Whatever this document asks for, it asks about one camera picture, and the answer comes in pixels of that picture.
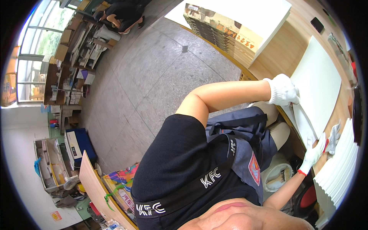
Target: barcode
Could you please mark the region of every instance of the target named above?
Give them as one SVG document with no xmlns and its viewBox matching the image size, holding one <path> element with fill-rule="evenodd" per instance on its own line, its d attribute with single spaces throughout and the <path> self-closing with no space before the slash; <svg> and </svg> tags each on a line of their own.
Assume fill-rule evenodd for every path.
<svg viewBox="0 0 368 230">
<path fill-rule="evenodd" d="M 188 6 L 188 8 L 191 9 L 191 10 L 198 11 L 198 7 L 195 7 L 195 6 Z"/>
</svg>

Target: black phone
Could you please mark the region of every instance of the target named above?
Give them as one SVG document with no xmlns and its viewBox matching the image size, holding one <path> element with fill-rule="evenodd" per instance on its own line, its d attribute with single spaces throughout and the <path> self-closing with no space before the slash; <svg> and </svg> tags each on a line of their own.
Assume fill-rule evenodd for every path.
<svg viewBox="0 0 368 230">
<path fill-rule="evenodd" d="M 311 20 L 311 24 L 314 26 L 314 28 L 316 28 L 316 30 L 318 31 L 318 33 L 321 33 L 323 30 L 323 25 L 322 23 L 318 20 L 318 18 L 314 17 Z"/>
</svg>

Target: white bucket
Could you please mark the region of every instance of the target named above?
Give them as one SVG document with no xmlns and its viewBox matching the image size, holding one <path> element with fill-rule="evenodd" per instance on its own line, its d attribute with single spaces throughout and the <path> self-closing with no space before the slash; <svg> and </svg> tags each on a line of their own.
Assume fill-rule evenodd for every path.
<svg viewBox="0 0 368 230">
<path fill-rule="evenodd" d="M 105 25 L 103 25 L 96 33 L 95 36 L 105 38 L 107 40 L 114 39 L 119 41 L 121 36 L 118 33 L 110 31 Z"/>
<path fill-rule="evenodd" d="M 289 169 L 289 174 L 285 175 L 286 180 L 284 182 L 275 181 L 271 184 L 267 184 L 267 182 L 270 182 L 271 180 L 278 178 L 281 171 L 285 170 L 286 168 Z M 282 153 L 276 153 L 272 158 L 270 166 L 265 171 L 261 172 L 263 189 L 267 192 L 276 192 L 292 176 L 293 176 L 293 169 L 289 165 L 289 162 L 286 160 L 285 156 Z"/>
</svg>

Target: plastic bottle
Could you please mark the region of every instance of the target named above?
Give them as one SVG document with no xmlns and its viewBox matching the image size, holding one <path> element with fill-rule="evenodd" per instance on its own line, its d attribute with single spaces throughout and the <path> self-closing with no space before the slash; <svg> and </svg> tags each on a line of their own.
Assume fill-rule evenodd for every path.
<svg viewBox="0 0 368 230">
<path fill-rule="evenodd" d="M 126 230 L 123 226 L 121 226 L 115 220 L 109 220 L 106 222 L 106 224 L 108 225 L 108 227 L 103 230 Z"/>
</svg>

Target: green rope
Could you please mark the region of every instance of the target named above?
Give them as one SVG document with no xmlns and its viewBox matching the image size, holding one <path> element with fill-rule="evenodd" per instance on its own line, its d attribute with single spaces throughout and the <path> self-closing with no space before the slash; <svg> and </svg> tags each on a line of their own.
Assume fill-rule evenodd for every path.
<svg viewBox="0 0 368 230">
<path fill-rule="evenodd" d="M 128 184 L 131 184 L 133 181 L 132 180 L 130 180 L 128 183 L 126 183 L 126 184 L 121 184 L 121 185 L 119 185 L 119 186 L 117 186 L 115 189 L 114 189 L 114 191 L 112 192 L 112 193 L 109 193 L 109 194 L 106 194 L 106 196 L 104 197 L 105 198 L 105 201 L 106 201 L 106 204 L 107 204 L 107 206 L 109 206 L 109 208 L 112 210 L 112 211 L 114 211 L 111 207 L 110 207 L 110 205 L 109 205 L 109 198 L 108 197 L 110 197 L 110 196 L 112 196 L 114 193 L 116 193 L 116 191 L 117 190 L 119 190 L 119 189 L 121 189 L 121 188 L 124 188 L 126 185 L 128 185 Z"/>
</svg>

